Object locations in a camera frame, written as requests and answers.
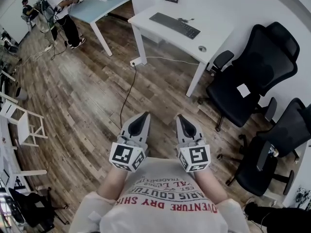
white chair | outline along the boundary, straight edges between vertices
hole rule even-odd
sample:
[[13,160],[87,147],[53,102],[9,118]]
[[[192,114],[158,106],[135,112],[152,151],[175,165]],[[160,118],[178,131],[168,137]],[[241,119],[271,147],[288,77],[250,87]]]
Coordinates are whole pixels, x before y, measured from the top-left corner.
[[[19,120],[12,118],[12,115],[16,109],[19,109],[24,112]],[[0,115],[7,118],[10,123],[17,125],[18,142],[21,145],[39,147],[39,145],[35,141],[35,138],[36,137],[45,138],[45,139],[48,138],[44,132],[44,126],[43,126],[44,117],[41,115],[25,110],[19,107],[18,105],[10,102],[9,100],[5,101],[0,111]],[[35,131],[34,125],[29,124],[29,118],[28,118],[29,115],[38,117],[40,119],[41,126],[36,131]],[[29,136],[32,137],[34,143],[25,142]]]

black keyboard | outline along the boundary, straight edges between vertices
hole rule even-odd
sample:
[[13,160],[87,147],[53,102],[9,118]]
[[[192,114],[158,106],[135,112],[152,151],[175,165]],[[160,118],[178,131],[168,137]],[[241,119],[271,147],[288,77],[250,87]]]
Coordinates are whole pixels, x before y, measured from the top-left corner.
[[157,23],[160,23],[170,29],[173,29],[179,33],[182,33],[183,35],[185,35],[190,39],[194,39],[201,32],[184,22],[178,21],[177,19],[174,19],[162,13],[156,13],[149,19]]

forearm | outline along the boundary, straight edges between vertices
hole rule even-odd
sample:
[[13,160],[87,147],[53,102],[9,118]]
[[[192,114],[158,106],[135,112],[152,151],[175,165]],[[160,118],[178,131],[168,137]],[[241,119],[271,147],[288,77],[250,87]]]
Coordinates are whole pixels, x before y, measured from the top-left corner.
[[29,16],[34,10],[35,10],[35,8],[32,8],[30,11],[27,11],[26,14]]
[[195,179],[203,193],[214,204],[218,204],[228,199],[224,188],[220,185],[209,168],[194,173]]
[[73,0],[63,0],[58,4],[59,7],[64,8],[68,5],[71,5],[73,3]]
[[108,200],[117,200],[123,190],[126,176],[127,171],[117,169],[113,166],[104,182],[98,188],[98,195]]

wall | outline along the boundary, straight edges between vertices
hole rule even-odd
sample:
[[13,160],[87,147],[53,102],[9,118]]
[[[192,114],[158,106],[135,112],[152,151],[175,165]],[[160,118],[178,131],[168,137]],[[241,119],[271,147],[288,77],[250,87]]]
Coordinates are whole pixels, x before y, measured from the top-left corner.
[[275,97],[278,107],[274,120],[278,120],[293,98],[300,98],[306,105],[311,103],[309,64],[311,33],[286,5],[279,0],[179,0],[179,3],[192,6],[193,9],[198,6],[217,6],[218,10],[235,24],[235,30],[218,53],[231,50],[236,57],[243,51],[255,24],[267,26],[274,21],[280,22],[292,33],[300,45],[301,50],[297,60],[298,73],[273,87],[264,98],[260,99],[259,104],[265,106],[271,97]]
[[[29,4],[35,3],[37,0],[29,0]],[[11,35],[11,37],[21,42],[28,32],[28,26],[21,19],[22,0],[3,0],[0,6],[0,25]]]

office chair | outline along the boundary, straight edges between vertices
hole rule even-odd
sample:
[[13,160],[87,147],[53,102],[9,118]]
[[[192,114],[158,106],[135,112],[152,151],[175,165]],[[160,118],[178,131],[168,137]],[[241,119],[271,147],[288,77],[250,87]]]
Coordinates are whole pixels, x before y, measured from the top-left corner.
[[240,152],[244,154],[242,160],[219,154],[217,159],[230,159],[240,162],[234,178],[228,180],[230,186],[235,180],[248,192],[262,196],[268,189],[272,179],[286,183],[283,194],[287,195],[294,179],[294,172],[289,177],[275,174],[277,158],[273,156],[275,150],[282,158],[294,151],[301,144],[311,139],[311,105],[307,108],[300,99],[293,99],[287,106],[276,125],[268,131],[257,132],[249,146],[246,144]]
[[12,197],[6,196],[5,200],[11,211],[14,211],[12,214],[14,219],[19,223],[23,223],[25,220],[32,228],[40,224],[44,230],[41,233],[46,233],[54,228],[53,222],[55,216],[63,224],[69,224],[68,221],[64,222],[55,212],[57,209],[67,209],[68,206],[52,207],[50,190],[51,188],[49,187],[46,199],[37,193],[30,193],[25,196],[9,188]]
[[[223,72],[218,71],[206,88],[208,98],[198,100],[199,104],[211,100],[221,112],[216,131],[221,130],[224,117],[238,127],[242,127],[252,113],[263,112],[270,121],[276,110],[275,99],[263,109],[255,108],[260,96],[265,96],[273,86],[297,73],[299,51],[297,41],[278,22],[266,28],[255,25],[241,56]],[[223,52],[215,59],[213,68],[223,68],[232,58],[233,53]],[[241,84],[250,91],[244,98],[237,89]]]

